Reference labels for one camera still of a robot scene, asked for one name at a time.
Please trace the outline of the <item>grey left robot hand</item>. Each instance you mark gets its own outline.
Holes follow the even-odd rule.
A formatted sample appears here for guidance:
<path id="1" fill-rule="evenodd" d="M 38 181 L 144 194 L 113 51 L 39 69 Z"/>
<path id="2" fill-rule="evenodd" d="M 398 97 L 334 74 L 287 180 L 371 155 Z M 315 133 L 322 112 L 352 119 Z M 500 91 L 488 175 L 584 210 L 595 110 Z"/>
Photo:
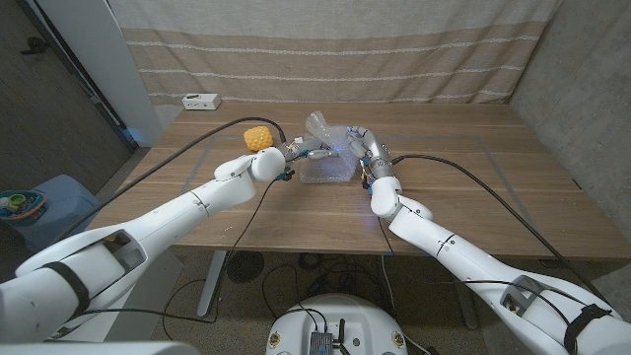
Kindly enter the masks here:
<path id="1" fill-rule="evenodd" d="M 327 146 L 317 137 L 299 136 L 280 148 L 285 161 L 295 162 L 302 159 L 319 161 L 327 158 L 338 158 L 339 153 Z"/>

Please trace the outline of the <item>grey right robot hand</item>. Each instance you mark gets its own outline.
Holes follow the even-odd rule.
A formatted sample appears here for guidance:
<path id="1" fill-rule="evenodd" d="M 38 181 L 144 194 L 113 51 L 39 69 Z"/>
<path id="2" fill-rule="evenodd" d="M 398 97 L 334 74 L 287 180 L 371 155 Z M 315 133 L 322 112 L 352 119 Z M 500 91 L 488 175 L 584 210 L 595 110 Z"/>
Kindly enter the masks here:
<path id="1" fill-rule="evenodd" d="M 374 179 L 394 176 L 390 153 L 371 130 L 361 126 L 349 127 L 346 140 L 352 154 L 368 168 Z"/>

